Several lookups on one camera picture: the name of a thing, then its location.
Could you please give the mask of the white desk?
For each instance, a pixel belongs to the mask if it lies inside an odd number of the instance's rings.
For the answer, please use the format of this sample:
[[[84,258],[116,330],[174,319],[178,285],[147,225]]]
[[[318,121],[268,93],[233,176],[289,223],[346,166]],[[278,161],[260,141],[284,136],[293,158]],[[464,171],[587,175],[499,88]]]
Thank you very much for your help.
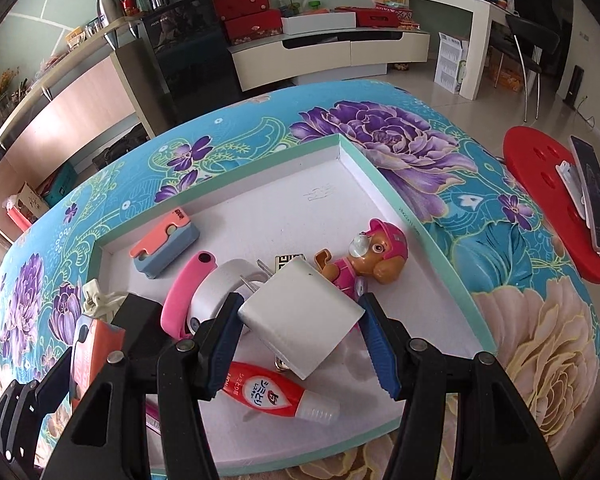
[[[426,0],[460,9],[471,14],[469,46],[466,58],[465,77],[460,86],[460,95],[464,99],[475,100],[486,62],[491,28],[493,23],[507,25],[506,18],[515,12],[503,9],[486,0]]]

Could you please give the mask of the black gold patterned lighter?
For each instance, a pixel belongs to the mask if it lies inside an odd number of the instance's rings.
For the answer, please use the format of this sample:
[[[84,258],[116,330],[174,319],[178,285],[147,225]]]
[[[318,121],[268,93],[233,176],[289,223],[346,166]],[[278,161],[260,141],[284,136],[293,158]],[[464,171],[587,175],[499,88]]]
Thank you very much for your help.
[[[295,258],[301,258],[304,260],[306,257],[303,254],[276,255],[274,258],[274,271],[278,272],[280,269],[283,269],[287,263],[290,263]]]

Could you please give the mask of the steel thermos jug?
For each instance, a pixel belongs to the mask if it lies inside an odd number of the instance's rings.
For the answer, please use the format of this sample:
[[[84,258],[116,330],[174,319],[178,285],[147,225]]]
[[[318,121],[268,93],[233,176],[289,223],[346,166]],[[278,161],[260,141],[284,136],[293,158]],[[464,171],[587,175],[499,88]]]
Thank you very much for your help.
[[[123,0],[96,0],[96,10],[103,28],[125,16]]]

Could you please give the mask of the floral blue tablecloth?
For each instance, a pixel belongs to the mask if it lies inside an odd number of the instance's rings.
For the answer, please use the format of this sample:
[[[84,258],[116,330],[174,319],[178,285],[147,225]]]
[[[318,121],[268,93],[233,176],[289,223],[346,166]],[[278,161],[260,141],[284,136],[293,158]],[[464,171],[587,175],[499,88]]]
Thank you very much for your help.
[[[591,399],[600,322],[550,218],[477,141],[379,81],[289,88],[152,139],[63,198],[0,270],[0,396],[70,344],[96,240],[205,180],[339,134],[393,186],[486,318],[498,359],[550,448]]]

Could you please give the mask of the red round stool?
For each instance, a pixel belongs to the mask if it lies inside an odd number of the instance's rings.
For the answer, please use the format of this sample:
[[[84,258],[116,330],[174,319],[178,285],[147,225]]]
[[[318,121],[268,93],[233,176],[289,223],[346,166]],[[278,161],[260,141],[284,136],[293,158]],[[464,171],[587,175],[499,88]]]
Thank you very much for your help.
[[[538,204],[580,277],[600,284],[600,255],[556,170],[561,162],[573,164],[573,154],[540,130],[516,126],[505,133],[503,155],[505,166]]]

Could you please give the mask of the white cube charger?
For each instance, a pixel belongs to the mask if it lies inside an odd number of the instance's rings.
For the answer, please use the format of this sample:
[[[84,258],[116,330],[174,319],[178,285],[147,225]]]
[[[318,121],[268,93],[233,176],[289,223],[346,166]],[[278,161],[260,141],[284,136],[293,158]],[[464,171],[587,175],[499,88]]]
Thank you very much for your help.
[[[239,308],[242,322],[305,380],[364,315],[306,260],[294,258]]]

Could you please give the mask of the black chair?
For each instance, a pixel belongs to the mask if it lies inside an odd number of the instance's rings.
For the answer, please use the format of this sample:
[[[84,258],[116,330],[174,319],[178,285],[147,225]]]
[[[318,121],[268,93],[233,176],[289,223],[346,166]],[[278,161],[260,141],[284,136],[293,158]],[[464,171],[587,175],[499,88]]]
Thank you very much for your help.
[[[492,56],[500,56],[492,76],[495,87],[508,84],[521,92],[522,120],[526,122],[529,93],[535,90],[535,115],[539,115],[542,78],[554,73],[566,36],[553,0],[513,0],[513,6],[505,26],[490,41]]]

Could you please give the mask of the cream plastic plug clip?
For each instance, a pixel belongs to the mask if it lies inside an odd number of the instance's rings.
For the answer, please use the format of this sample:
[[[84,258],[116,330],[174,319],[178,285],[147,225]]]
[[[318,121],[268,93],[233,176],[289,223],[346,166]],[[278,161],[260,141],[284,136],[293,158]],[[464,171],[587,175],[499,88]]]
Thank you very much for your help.
[[[112,322],[128,296],[127,292],[102,292],[96,278],[84,284],[82,292],[82,313],[106,323]]]

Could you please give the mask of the wooden curved counter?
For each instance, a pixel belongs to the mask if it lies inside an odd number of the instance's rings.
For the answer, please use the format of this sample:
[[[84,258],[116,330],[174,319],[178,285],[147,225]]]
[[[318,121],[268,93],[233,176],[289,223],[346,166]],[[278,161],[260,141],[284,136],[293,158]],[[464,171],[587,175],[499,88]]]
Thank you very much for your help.
[[[173,100],[140,18],[119,18],[48,70],[0,128],[0,234],[20,229],[3,202],[34,188],[129,118],[151,138],[175,124]]]

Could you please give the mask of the pink puppy toy figure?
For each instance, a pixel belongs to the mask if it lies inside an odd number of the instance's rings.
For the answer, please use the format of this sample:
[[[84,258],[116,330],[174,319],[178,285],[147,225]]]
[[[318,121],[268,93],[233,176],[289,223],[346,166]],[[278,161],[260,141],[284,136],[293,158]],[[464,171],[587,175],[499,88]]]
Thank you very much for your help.
[[[400,278],[407,259],[404,232],[392,223],[372,219],[368,230],[350,241],[347,255],[334,259],[328,249],[322,249],[314,263],[340,292],[358,301],[366,293],[369,278],[381,285],[392,284]]]

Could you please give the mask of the white round device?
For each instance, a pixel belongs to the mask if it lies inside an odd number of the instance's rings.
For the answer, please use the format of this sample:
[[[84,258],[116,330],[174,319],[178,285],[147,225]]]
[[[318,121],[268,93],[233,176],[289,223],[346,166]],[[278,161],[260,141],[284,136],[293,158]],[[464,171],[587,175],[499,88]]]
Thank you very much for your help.
[[[190,300],[186,321],[194,334],[204,321],[215,318],[226,297],[245,285],[244,280],[265,283],[271,277],[245,259],[233,259],[214,269],[197,287]]]

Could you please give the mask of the white flat box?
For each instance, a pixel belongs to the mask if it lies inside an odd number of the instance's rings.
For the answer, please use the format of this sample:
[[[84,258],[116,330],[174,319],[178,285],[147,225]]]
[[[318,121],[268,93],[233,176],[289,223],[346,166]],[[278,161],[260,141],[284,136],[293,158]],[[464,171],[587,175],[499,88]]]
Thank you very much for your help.
[[[312,32],[330,32],[331,30],[356,27],[354,12],[325,12],[300,14],[291,18],[282,18],[283,34],[299,36]]]

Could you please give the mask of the teal white shallow tray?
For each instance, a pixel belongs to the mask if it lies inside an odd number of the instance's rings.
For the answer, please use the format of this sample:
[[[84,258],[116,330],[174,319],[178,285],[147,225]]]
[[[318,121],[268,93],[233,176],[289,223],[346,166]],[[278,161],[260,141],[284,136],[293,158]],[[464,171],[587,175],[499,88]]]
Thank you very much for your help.
[[[493,350],[475,301],[396,191],[347,140],[288,148],[194,186],[96,240],[88,273],[108,292],[162,302],[196,330],[244,296],[235,358],[288,367],[324,415],[273,414],[279,391],[201,404],[221,474],[318,460],[388,434],[403,406],[381,388],[358,298],[452,356]]]

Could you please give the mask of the red glue tube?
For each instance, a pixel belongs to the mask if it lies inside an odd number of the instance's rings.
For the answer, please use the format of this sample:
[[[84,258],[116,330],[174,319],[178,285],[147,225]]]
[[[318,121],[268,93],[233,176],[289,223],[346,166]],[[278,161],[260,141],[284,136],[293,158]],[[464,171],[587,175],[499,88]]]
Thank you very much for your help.
[[[252,410],[279,417],[330,425],[340,415],[338,401],[308,390],[282,374],[243,362],[231,362],[223,392]]]

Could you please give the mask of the black power adapter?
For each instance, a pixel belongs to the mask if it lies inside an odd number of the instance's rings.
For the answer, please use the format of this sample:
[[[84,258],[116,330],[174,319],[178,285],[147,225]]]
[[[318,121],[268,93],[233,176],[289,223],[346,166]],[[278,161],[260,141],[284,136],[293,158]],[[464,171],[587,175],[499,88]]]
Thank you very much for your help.
[[[161,315],[162,304],[129,294],[112,320],[124,329],[122,352],[143,382],[156,380],[158,357],[171,341],[161,328]]]

